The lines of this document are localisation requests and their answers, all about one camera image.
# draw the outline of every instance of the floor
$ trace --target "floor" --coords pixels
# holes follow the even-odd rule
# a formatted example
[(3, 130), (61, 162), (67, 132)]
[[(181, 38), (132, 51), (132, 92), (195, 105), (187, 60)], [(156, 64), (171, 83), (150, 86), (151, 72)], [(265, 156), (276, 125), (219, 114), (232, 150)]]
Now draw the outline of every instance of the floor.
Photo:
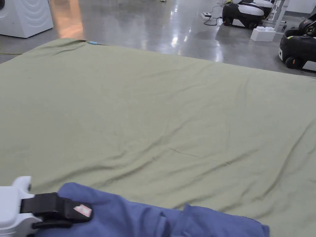
[[(54, 29), (29, 39), (0, 36), (2, 52), (26, 52), (57, 38), (71, 37), (104, 44), (201, 58), (297, 75), (278, 58), (282, 35), (273, 42), (254, 42), (251, 31), (206, 26), (200, 17), (220, 0), (51, 0)], [(221, 14), (215, 7), (213, 16)], [(0, 54), (0, 63), (13, 55)]]

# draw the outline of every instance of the white block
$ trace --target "white block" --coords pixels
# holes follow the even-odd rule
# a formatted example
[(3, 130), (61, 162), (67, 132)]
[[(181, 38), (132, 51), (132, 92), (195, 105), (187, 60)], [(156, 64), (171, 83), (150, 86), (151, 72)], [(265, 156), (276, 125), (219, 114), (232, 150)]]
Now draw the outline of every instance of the white block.
[(53, 28), (47, 0), (6, 0), (0, 10), (0, 34), (28, 38)]
[(276, 32), (272, 27), (257, 27), (253, 30), (251, 39), (260, 42), (272, 42)]

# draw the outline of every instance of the blue cloth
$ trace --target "blue cloth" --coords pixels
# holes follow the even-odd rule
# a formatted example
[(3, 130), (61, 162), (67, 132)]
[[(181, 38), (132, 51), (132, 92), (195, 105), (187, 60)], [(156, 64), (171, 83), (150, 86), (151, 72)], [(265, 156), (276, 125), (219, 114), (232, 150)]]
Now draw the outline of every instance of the blue cloth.
[(58, 194), (91, 203), (93, 219), (70, 229), (41, 230), (36, 237), (269, 237), (270, 232), (246, 217), (189, 205), (179, 211), (133, 203), (76, 183), (65, 184)]

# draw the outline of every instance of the white lego brick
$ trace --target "white lego brick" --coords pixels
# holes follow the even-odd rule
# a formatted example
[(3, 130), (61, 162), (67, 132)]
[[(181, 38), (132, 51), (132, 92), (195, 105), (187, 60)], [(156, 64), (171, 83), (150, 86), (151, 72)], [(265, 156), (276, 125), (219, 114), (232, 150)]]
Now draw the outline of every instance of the white lego brick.
[(259, 42), (272, 42), (276, 32), (272, 27), (258, 26), (252, 32), (251, 39)]

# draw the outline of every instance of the black cable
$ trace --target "black cable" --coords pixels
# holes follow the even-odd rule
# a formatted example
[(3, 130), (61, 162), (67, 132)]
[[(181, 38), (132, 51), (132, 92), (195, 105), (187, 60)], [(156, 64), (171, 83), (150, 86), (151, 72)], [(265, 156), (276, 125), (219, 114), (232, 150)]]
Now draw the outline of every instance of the black cable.
[[(206, 24), (208, 21), (211, 20), (211, 18), (216, 19), (216, 24), (215, 24), (215, 25)], [(207, 25), (207, 26), (217, 26), (217, 20), (218, 20), (218, 19), (222, 19), (222, 17), (221, 17), (221, 16), (218, 17), (218, 18), (210, 17), (210, 18), (209, 18), (206, 22), (204, 22), (203, 24), (204, 24), (204, 25)]]
[(212, 13), (212, 12), (214, 11), (214, 8), (215, 8), (215, 7), (224, 7), (227, 3), (225, 3), (225, 4), (216, 3), (216, 4), (217, 4), (217, 6), (214, 6), (214, 7), (212, 8), (212, 11), (211, 11), (210, 13)]

